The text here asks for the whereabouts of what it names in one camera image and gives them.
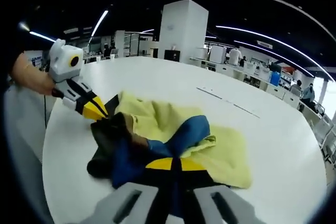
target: black sleeve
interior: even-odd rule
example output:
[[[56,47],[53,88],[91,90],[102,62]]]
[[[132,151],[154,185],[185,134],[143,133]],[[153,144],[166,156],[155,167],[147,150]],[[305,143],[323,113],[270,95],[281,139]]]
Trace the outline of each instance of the black sleeve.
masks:
[[[19,55],[24,52],[24,41],[20,32],[12,33],[10,44],[5,45],[5,72],[9,74],[12,71],[14,63]]]

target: black ceiling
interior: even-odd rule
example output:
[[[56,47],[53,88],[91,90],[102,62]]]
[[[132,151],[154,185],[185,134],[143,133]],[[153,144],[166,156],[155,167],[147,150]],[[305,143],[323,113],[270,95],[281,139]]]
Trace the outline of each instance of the black ceiling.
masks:
[[[49,37],[70,39],[90,36],[83,34],[82,29],[94,27],[106,9],[109,13],[96,36],[111,35],[117,29],[143,31],[152,28],[158,35],[163,6],[174,1],[178,0],[20,0],[20,4],[31,30]],[[193,1],[209,10],[207,30],[209,35],[218,37],[215,41],[232,44],[233,40],[240,40],[257,45],[256,40],[261,40],[272,44],[274,52],[303,67],[315,66],[301,54],[277,42],[241,31],[219,29],[216,25],[251,30],[281,40],[323,66],[336,67],[336,42],[314,21],[291,7],[272,0]],[[335,0],[283,1],[301,6],[336,37]],[[63,33],[73,27],[78,27],[79,32]],[[50,46],[36,37],[31,38],[30,44],[34,49]]]

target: white cabinet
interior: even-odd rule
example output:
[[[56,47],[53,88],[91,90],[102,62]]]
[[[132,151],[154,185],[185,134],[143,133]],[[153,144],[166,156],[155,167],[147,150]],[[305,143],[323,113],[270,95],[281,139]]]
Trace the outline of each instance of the white cabinet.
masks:
[[[230,76],[230,77],[234,76],[234,70],[222,64],[218,64],[216,66],[216,72],[225,74],[226,76]]]

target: window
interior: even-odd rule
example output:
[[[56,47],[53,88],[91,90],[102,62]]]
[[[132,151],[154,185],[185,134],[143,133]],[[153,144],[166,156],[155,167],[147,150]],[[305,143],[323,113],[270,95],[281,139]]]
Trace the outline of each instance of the window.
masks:
[[[325,113],[332,119],[336,111],[336,83],[328,82],[326,95],[324,96],[322,106],[326,109]]]
[[[315,101],[319,102],[322,86],[323,86],[324,79],[323,78],[315,78],[314,79],[314,92],[315,92]]]

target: equipment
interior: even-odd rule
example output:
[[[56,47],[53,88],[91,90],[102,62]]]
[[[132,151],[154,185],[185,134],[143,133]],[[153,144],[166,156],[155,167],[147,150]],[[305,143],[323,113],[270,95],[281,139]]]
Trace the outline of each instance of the equipment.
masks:
[[[106,118],[108,113],[102,101],[79,75],[83,65],[83,50],[65,45],[65,40],[57,39],[49,54],[49,74],[56,83],[53,96],[62,98],[65,106],[85,118]]]

